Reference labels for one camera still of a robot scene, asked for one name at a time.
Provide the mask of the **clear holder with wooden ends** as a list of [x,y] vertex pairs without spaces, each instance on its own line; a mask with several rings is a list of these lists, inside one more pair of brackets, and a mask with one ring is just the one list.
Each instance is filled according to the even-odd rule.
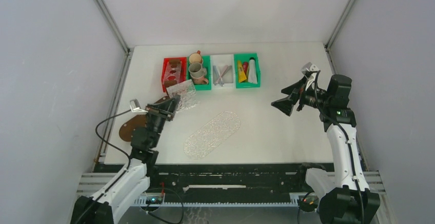
[[167,62],[163,85],[165,88],[176,85],[181,79],[182,62],[179,58],[170,59]]

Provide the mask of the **clear acrylic holder box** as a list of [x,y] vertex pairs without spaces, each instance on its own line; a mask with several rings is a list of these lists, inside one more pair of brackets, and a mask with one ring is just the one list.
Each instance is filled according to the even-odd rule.
[[191,109],[199,104],[196,98],[196,89],[191,79],[182,83],[166,88],[169,97],[180,97],[179,104],[177,105],[177,112],[182,112]]

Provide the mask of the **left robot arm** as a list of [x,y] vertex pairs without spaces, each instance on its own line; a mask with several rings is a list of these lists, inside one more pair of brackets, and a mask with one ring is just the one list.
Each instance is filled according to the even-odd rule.
[[181,97],[173,97],[141,108],[131,100],[129,111],[144,113],[145,123],[131,132],[131,152],[127,163],[102,188],[89,197],[80,196],[73,208],[71,223],[118,223],[134,201],[146,190],[153,192],[161,179],[154,174],[157,146],[165,122],[172,121]]

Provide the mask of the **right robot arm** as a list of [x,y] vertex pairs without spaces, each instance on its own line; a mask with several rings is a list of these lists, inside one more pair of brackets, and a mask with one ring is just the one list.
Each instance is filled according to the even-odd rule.
[[318,87],[319,74],[309,71],[281,90],[286,97],[271,103],[287,116],[305,106],[317,109],[330,142],[334,179],[320,166],[309,164],[296,177],[296,184],[318,197],[322,223],[370,223],[379,209],[380,197],[371,191],[359,158],[356,118],[348,107],[352,80],[335,74],[324,90]]

